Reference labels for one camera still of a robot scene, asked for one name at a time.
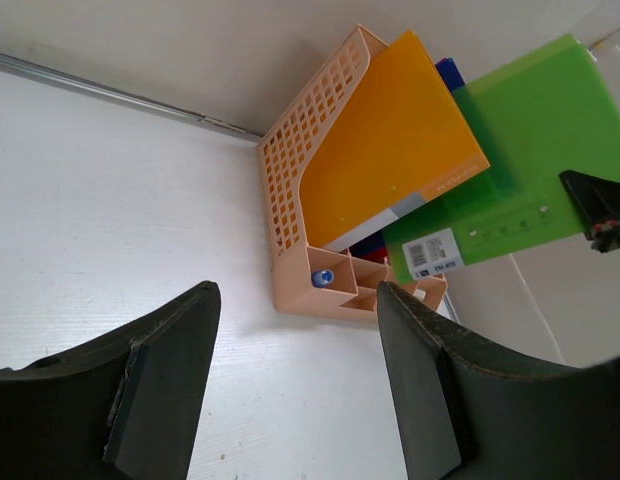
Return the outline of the green folder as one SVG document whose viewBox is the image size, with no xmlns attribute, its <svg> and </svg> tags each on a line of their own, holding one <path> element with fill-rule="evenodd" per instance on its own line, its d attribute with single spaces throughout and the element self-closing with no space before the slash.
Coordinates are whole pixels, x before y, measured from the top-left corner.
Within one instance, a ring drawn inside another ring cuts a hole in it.
<svg viewBox="0 0 620 480">
<path fill-rule="evenodd" d="M 384 230 L 400 284 L 584 235 L 564 171 L 620 182 L 620 110 L 574 36 L 453 96 L 490 166 Z"/>
</svg>

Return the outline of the clear blue-capped spray bottle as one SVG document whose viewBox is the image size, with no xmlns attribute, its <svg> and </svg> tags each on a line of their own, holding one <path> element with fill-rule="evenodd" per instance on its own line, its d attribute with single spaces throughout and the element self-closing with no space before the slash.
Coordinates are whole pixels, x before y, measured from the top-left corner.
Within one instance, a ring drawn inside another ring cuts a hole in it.
<svg viewBox="0 0 620 480">
<path fill-rule="evenodd" d="M 316 270 L 311 274 L 311 283 L 315 288 L 326 288 L 334 279 L 335 274 L 331 269 Z"/>
</svg>

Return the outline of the red folder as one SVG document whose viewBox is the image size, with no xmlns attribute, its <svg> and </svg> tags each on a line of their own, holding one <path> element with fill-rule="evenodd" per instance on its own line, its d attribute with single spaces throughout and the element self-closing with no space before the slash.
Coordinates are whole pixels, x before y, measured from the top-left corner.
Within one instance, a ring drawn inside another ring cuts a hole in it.
<svg viewBox="0 0 620 480">
<path fill-rule="evenodd" d="M 387 247 L 381 246 L 373 251 L 363 254 L 361 258 L 367 261 L 384 264 L 388 260 L 389 254 Z"/>
</svg>

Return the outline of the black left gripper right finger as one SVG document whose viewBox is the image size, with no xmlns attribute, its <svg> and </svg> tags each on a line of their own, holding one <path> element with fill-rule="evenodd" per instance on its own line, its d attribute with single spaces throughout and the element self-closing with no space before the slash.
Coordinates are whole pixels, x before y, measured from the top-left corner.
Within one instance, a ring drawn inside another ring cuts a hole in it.
<svg viewBox="0 0 620 480">
<path fill-rule="evenodd" d="M 409 478 L 620 479 L 620 356 L 534 358 L 391 282 L 377 314 Z"/>
</svg>

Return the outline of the orange folder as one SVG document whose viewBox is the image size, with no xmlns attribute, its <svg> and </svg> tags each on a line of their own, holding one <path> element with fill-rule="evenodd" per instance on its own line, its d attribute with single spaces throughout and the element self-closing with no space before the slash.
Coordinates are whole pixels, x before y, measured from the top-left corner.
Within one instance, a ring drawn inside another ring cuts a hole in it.
<svg viewBox="0 0 620 480">
<path fill-rule="evenodd" d="M 307 241 L 344 250 L 489 166 L 426 49 L 406 31 L 371 61 L 304 171 Z"/>
</svg>

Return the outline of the blue folder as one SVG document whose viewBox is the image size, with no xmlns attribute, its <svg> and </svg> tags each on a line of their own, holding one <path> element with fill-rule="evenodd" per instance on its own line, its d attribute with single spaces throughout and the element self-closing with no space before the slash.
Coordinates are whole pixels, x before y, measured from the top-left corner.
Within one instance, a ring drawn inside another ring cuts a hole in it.
<svg viewBox="0 0 620 480">
<path fill-rule="evenodd" d="M 466 82 L 453 58 L 444 58 L 437 62 L 435 67 L 450 92 L 454 92 L 455 90 L 466 85 Z M 361 258 L 363 254 L 373 251 L 381 246 L 386 246 L 386 243 L 384 241 L 383 232 L 377 231 L 354 244 L 349 251 L 354 257 Z"/>
</svg>

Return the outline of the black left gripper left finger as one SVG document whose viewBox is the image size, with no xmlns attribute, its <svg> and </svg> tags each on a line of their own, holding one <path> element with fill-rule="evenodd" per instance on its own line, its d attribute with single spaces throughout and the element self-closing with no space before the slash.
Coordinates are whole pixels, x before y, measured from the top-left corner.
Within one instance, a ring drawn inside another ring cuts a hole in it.
<svg viewBox="0 0 620 480">
<path fill-rule="evenodd" d="M 201 282 L 25 368 L 0 369 L 0 479 L 183 479 L 221 311 Z"/>
</svg>

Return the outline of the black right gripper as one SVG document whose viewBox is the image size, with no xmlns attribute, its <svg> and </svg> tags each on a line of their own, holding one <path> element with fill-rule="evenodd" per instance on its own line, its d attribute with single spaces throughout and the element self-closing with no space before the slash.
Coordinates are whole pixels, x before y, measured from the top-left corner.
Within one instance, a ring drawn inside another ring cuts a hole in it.
<svg viewBox="0 0 620 480">
<path fill-rule="evenodd" d="M 574 170 L 560 181 L 584 225 L 584 236 L 599 253 L 620 251 L 620 182 Z"/>
</svg>

